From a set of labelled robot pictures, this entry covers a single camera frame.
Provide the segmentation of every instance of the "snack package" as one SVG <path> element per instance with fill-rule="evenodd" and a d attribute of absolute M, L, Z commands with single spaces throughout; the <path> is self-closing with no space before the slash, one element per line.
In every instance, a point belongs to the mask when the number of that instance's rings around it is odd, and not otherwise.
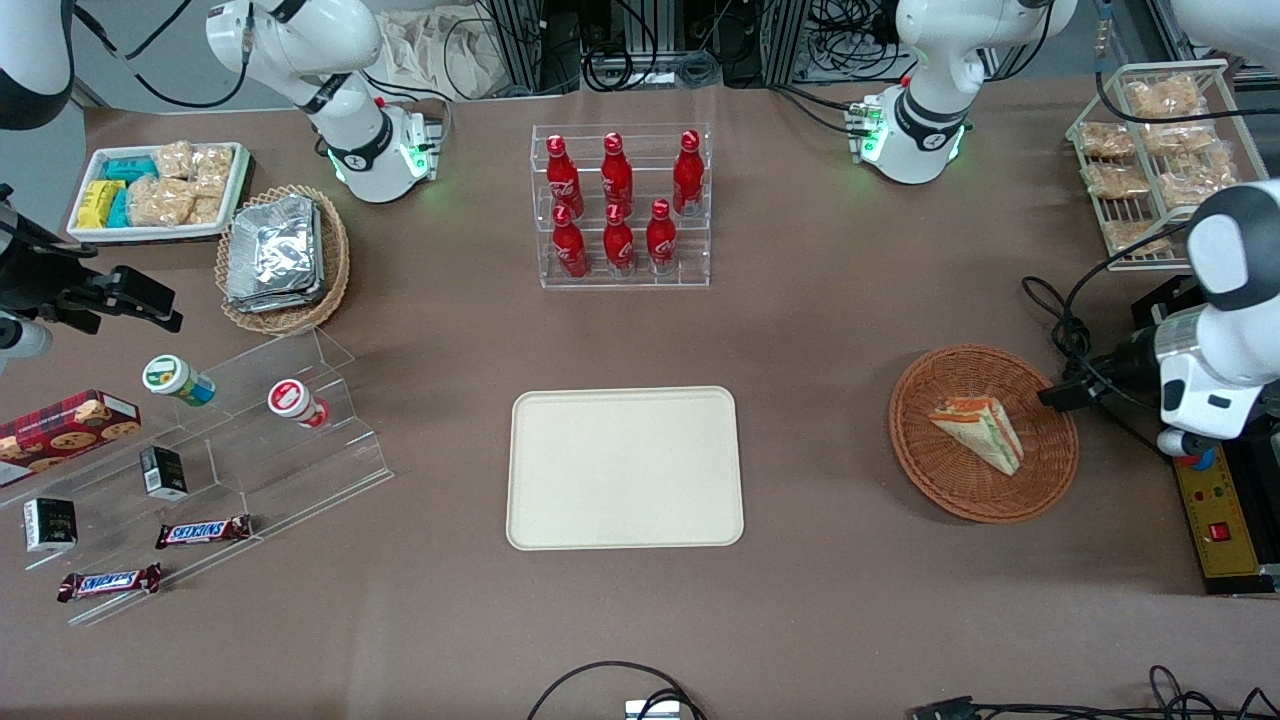
<path fill-rule="evenodd" d="M 1124 123 L 1091 123 L 1080 122 L 1076 126 L 1080 138 L 1080 150 L 1085 158 L 1098 158 L 1102 160 L 1117 160 L 1133 158 L 1138 149 L 1133 143 L 1133 136 Z"/>
<path fill-rule="evenodd" d="M 76 210 L 76 227 L 105 228 L 111 217 L 111 202 L 124 190 L 124 181 L 92 181 L 84 188 L 84 199 Z"/>
<path fill-rule="evenodd" d="M 187 181 L 178 178 L 138 178 L 129 186 L 129 224 L 133 227 L 174 227 L 191 214 L 196 199 Z"/>
<path fill-rule="evenodd" d="M 1100 200 L 1125 200 L 1151 192 L 1147 176 L 1139 168 L 1092 163 L 1080 174 L 1089 195 Z"/>
<path fill-rule="evenodd" d="M 191 206 L 191 213 L 183 220 L 184 225 L 204 225 L 218 220 L 218 211 L 223 208 L 221 197 L 197 197 Z"/>
<path fill-rule="evenodd" d="M 116 158 L 102 165 L 102 177 L 133 182 L 142 176 L 157 176 L 155 160 L 151 158 Z"/>
<path fill-rule="evenodd" d="M 1188 74 L 1176 74 L 1153 85 L 1135 81 L 1124 90 L 1129 106 L 1139 118 L 1198 115 L 1206 106 L 1204 96 Z"/>
<path fill-rule="evenodd" d="M 995 397 L 948 398 L 941 409 L 929 413 L 929 421 L 1006 475 L 1021 466 L 1023 443 Z"/>
<path fill-rule="evenodd" d="M 1217 142 L 1212 122 L 1144 124 L 1138 128 L 1142 145 L 1152 155 L 1199 152 Z"/>
<path fill-rule="evenodd" d="M 109 228 L 127 228 L 129 227 L 129 192 L 120 190 L 115 193 L 115 200 L 111 200 L 111 211 L 106 217 L 106 227 Z"/>
<path fill-rule="evenodd" d="M 0 487 L 142 428 L 138 407 L 97 389 L 0 423 Z"/>
<path fill-rule="evenodd" d="M 1102 237 L 1107 241 L 1107 247 L 1111 252 L 1116 254 L 1121 250 L 1129 249 L 1133 243 L 1156 232 L 1157 228 L 1151 225 L 1151 220 L 1111 220 L 1108 223 L 1102 223 Z M 1156 252 L 1164 252 L 1170 247 L 1172 247 L 1172 243 L 1167 237 L 1162 237 L 1149 245 L 1144 245 L 1134 255 L 1152 255 Z"/>
<path fill-rule="evenodd" d="M 1240 182 L 1235 165 L 1194 168 L 1183 173 L 1161 173 L 1160 193 L 1169 209 L 1199 205 L 1211 195 Z"/>
<path fill-rule="evenodd" d="M 232 174 L 230 147 L 204 145 L 192 156 L 191 192 L 196 197 L 221 199 L 227 178 Z"/>
<path fill-rule="evenodd" d="M 191 143 L 186 140 L 179 140 L 156 147 L 151 151 L 151 159 L 156 161 L 160 177 L 187 179 L 191 177 L 192 154 Z"/>

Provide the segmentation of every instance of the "beige tray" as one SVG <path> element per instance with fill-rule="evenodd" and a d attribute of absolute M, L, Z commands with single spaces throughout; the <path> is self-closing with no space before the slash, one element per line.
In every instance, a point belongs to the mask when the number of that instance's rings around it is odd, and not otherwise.
<path fill-rule="evenodd" d="M 507 539 L 518 550 L 733 544 L 733 396 L 722 387 L 529 392 L 511 413 Z"/>

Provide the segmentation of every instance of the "yellow control panel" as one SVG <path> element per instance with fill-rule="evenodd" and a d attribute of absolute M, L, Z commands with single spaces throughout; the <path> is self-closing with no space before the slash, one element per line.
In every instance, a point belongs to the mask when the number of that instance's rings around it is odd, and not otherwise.
<path fill-rule="evenodd" d="M 1213 450 L 1213 464 L 1204 470 L 1181 464 L 1175 468 L 1204 577 L 1257 575 L 1258 559 L 1222 448 Z"/>

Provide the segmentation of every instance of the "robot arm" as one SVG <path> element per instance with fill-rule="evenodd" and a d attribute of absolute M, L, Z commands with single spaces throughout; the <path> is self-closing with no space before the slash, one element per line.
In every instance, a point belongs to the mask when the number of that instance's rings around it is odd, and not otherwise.
<path fill-rule="evenodd" d="M 33 129 L 72 95 L 74 0 L 0 3 L 0 129 Z"/>

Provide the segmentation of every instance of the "brown table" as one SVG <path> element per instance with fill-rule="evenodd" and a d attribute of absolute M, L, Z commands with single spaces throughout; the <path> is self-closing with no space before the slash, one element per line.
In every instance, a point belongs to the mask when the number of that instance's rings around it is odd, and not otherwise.
<path fill-rule="evenodd" d="M 1070 493 L 1016 527 L 950 518 L 890 451 L 890 389 L 925 350 L 984 342 L 1057 372 L 1018 279 L 1065 286 L 1100 259 L 1060 142 L 1091 86 L 984 90 L 964 152 L 925 187 L 852 167 L 838 136 L 763 91 L 461 105 L 440 181 L 387 206 L 343 191 L 301 113 L 91 113 L 92 147 L 236 140 L 260 164 L 255 191 L 333 197 L 353 277 L 328 329 L 357 357 L 356 407 L 398 477 L 91 629 L 64 626 L 54 588 L 15 569 L 20 543 L 0 543 L 0 714 L 513 719 L 562 671 L 607 657 L 675 674 L 723 719 L 897 717 L 963 693 L 1132 705 L 1153 662 L 1230 701 L 1274 680 L 1277 606 L 1199 596 L 1170 474 L 1102 419 L 1079 418 Z M 530 126 L 685 119 L 718 133 L 712 287 L 544 292 Z M 10 364 L 6 415 L 84 387 L 150 402 L 151 356 L 211 365 L 262 340 L 220 314 L 210 245 L 102 261 L 177 288 L 186 328 L 58 329 L 45 359 Z M 1082 299 L 1100 348 L 1156 279 L 1103 275 Z M 737 400 L 737 544 L 507 544 L 518 395 L 673 384 Z M 655 687 L 605 671 L 544 712 L 617 717 Z"/>

